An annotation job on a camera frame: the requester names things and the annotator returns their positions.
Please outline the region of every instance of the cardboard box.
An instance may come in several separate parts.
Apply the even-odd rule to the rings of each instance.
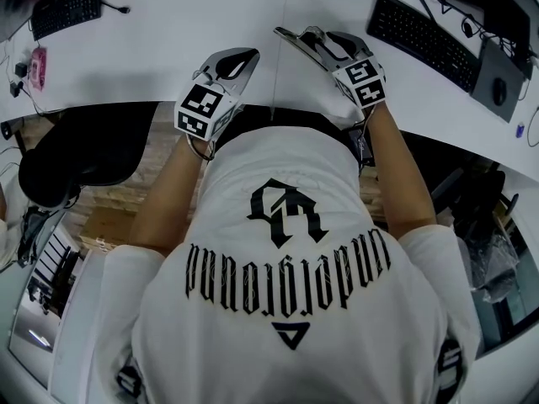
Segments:
[[[126,244],[135,215],[132,211],[96,207],[80,234],[84,246],[107,253]]]

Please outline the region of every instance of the sleeve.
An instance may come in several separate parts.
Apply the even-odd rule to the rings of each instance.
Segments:
[[[117,247],[105,259],[93,373],[111,400],[120,391],[115,378],[131,356],[131,331],[142,297],[163,260],[158,252],[131,246]]]
[[[475,360],[481,334],[455,232],[445,226],[425,226],[407,233],[399,243],[447,310],[450,331],[461,344],[469,367]]]

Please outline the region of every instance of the computer mouse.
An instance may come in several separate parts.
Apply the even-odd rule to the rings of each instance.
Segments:
[[[473,36],[472,26],[469,23],[462,23],[462,31],[467,38],[471,38]]]
[[[496,105],[501,106],[505,103],[507,99],[507,84],[501,77],[494,79],[492,93]]]

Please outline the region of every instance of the black belt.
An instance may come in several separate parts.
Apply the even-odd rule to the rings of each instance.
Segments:
[[[273,114],[267,106],[246,105],[242,112],[234,117],[230,124],[219,136],[216,143],[216,152],[225,144],[236,139],[243,133],[264,127],[307,127],[317,130],[324,135],[334,138],[346,146],[359,162],[354,143],[346,132],[339,130],[322,114],[298,111],[295,109],[275,108]]]

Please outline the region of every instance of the plastic bag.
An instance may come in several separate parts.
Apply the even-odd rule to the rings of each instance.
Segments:
[[[493,232],[481,240],[466,239],[470,255],[472,290],[484,290],[483,300],[490,304],[503,300],[516,282],[518,256],[505,229],[494,216]]]

